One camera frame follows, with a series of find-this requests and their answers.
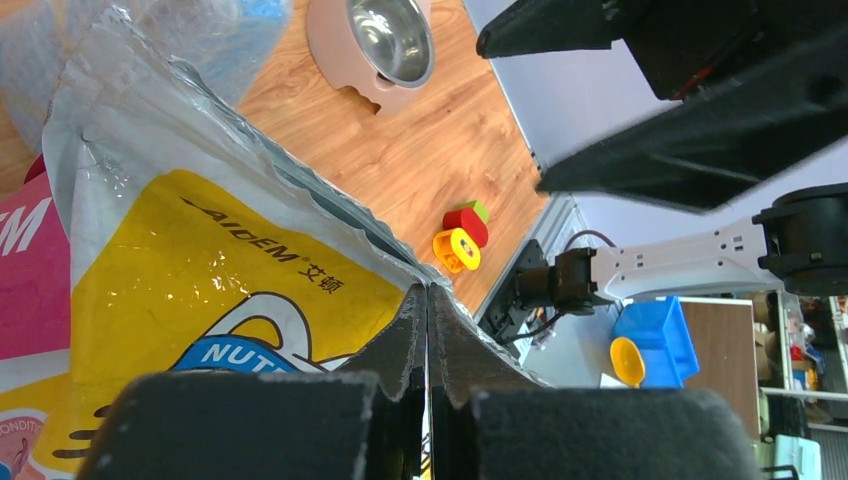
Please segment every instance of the green toy block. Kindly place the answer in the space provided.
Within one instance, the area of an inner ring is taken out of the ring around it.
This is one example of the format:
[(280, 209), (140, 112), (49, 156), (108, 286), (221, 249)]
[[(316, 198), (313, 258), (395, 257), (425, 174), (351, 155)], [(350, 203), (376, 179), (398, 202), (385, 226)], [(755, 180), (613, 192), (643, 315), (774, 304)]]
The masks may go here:
[(480, 217), (480, 220), (483, 220), (483, 223), (489, 223), (489, 212), (486, 211), (486, 207), (484, 207), (483, 204), (477, 200), (463, 203), (462, 205), (456, 207), (455, 210), (468, 207), (471, 207), (471, 209), (474, 210), (474, 213), (476, 213), (477, 216)]

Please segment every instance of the pink packaging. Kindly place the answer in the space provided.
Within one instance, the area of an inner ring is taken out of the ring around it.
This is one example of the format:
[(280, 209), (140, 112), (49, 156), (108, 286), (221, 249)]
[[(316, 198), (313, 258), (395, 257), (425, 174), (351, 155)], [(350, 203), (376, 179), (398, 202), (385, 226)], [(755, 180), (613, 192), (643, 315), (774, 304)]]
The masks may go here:
[(47, 175), (0, 203), (0, 360), (68, 348), (70, 249)]

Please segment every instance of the stainless steel bowl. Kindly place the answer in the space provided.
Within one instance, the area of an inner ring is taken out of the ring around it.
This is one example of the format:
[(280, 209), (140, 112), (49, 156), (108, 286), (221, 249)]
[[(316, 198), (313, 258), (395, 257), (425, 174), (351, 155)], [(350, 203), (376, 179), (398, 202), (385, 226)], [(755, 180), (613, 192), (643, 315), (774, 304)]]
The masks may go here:
[(414, 0), (347, 0), (359, 48), (386, 80), (423, 85), (433, 73), (433, 35)]

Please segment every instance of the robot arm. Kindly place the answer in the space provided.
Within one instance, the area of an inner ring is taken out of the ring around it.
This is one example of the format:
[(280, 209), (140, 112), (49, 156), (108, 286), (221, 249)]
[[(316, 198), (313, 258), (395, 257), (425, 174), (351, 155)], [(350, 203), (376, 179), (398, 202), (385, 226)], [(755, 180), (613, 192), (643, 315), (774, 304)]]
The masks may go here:
[(780, 287), (780, 279), (757, 262), (767, 254), (763, 226), (747, 218), (671, 242), (598, 249), (591, 281), (595, 294), (609, 301)]
[(524, 308), (553, 305), (590, 314), (638, 296), (785, 288), (848, 293), (848, 184), (785, 195), (759, 215), (724, 228), (635, 248), (568, 250), (552, 267), (521, 271)]

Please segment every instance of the wooden floor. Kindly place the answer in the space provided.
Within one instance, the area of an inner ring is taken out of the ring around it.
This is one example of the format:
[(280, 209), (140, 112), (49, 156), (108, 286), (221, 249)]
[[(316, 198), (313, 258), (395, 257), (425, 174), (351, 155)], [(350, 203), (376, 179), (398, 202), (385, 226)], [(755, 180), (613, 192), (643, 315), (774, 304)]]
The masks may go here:
[[(309, 55), (306, 5), (295, 1), (289, 31), (239, 111), (370, 207), (423, 262), (438, 264), (431, 242), (443, 213), (482, 201), (491, 214), (483, 263), (476, 272), (452, 276), (457, 297), (475, 311), (544, 198), (533, 190), (536, 167), (495, 76), (475, 54), (462, 0), (433, 1), (435, 72), (416, 102), (389, 118), (374, 116), (374, 107), (352, 89), (335, 91), (324, 81)], [(0, 151), (11, 152), (0, 158), (0, 198), (20, 184), (31, 160), (10, 128), (0, 118)]]

